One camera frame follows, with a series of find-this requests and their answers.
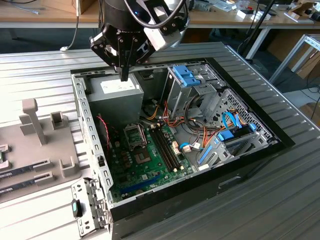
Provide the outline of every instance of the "black frame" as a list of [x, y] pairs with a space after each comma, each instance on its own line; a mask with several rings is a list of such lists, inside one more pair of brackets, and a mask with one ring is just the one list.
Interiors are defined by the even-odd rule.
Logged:
[[[272, 157], [278, 152], [292, 147], [295, 142], [276, 124], [275, 121], [249, 96], [249, 94], [219, 65], [214, 58], [187, 59], [188, 62], [206, 61], [219, 76], [236, 92], [248, 106], [248, 109], [265, 124], [275, 136], [278, 143], [267, 148], [254, 152], [250, 155], [241, 157], [236, 161], [229, 162], [218, 168], [214, 168], [178, 182], [164, 189], [146, 193], [137, 197], [136, 200], [110, 209], [113, 220], [114, 239], [122, 239], [143, 228], [162, 221], [174, 214], [189, 208], [205, 199], [214, 197], [232, 186], [250, 178], [257, 170], [261, 169], [270, 162], [266, 157]], [[73, 74], [80, 73], [78, 70], [72, 71]]]

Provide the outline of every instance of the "metal table leg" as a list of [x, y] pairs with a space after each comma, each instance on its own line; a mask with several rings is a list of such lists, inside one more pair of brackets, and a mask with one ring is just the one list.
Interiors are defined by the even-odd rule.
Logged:
[[303, 56], [296, 62], [293, 68], [291, 68], [291, 71], [295, 73], [297, 70], [299, 70], [309, 59], [309, 56], [314, 49], [315, 48], [313, 46], [310, 46], [309, 49], [303, 54]]
[[301, 47], [305, 43], [306, 37], [307, 35], [304, 34], [297, 42], [297, 44], [293, 47], [293, 49], [289, 52], [288, 56], [286, 56], [286, 58], [283, 60], [283, 62], [280, 64], [280, 66], [269, 79], [270, 83], [274, 83], [276, 79], [280, 76], [280, 74], [284, 71], [284, 69], [288, 66], [292, 58], [296, 55], [296, 53], [301, 49]]
[[252, 59], [254, 57], [254, 55], [256, 54], [256, 52], [258, 51], [258, 49], [260, 48], [261, 44], [263, 43], [263, 41], [265, 40], [266, 36], [268, 35], [270, 31], [269, 27], [266, 27], [264, 29], [261, 30], [259, 36], [257, 37], [257, 39], [255, 40], [253, 46], [251, 47], [250, 51], [248, 52], [247, 56], [245, 57], [245, 59]]

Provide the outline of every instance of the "ribbed metal table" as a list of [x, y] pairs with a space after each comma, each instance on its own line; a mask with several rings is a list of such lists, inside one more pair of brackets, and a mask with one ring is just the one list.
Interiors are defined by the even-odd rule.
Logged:
[[[135, 233], [133, 239], [318, 239], [320, 130], [259, 73], [220, 42], [182, 44], [154, 59], [214, 57], [296, 142], [250, 180]], [[82, 169], [90, 175], [70, 78], [71, 69], [103, 67], [90, 50], [0, 55], [0, 127], [16, 124], [21, 100], [36, 98], [38, 116], [63, 111]], [[3, 239], [79, 239], [67, 182], [0, 204]], [[106, 231], [88, 239], [108, 239]]]

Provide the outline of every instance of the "blue plastic clip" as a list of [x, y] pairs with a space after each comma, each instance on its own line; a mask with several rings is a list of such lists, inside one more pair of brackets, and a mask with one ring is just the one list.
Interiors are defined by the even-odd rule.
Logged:
[[183, 85], [186, 87], [201, 84], [201, 81], [197, 80], [193, 75], [192, 71], [190, 71], [185, 65], [174, 66], [173, 71], [179, 77]]
[[255, 132], [255, 131], [257, 130], [257, 126], [256, 126], [254, 123], [250, 123], [250, 124], [249, 124], [249, 127], [251, 128], [251, 130], [252, 130], [253, 132]]
[[230, 130], [226, 130], [226, 131], [219, 132], [217, 137], [219, 138], [219, 140], [221, 142], [223, 142], [228, 139], [232, 139], [234, 137], [234, 135], [232, 134], [232, 132]]

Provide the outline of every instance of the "circuit board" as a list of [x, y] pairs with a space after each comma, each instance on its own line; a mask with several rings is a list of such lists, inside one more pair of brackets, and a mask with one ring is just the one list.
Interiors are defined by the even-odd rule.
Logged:
[[[110, 139], [113, 149], [108, 165], [113, 178], [113, 186], [110, 190], [114, 202], [141, 194], [193, 173], [188, 160], [182, 154], [176, 156], [182, 167], [175, 171], [169, 171], [150, 135], [151, 130], [145, 128], [143, 131], [147, 140], [146, 148], [135, 148], [133, 151], [129, 151], [126, 137], [122, 134], [123, 130], [110, 134], [113, 136]], [[162, 126], [161, 131], [166, 136], [168, 146], [171, 147], [174, 137], [169, 127]]]

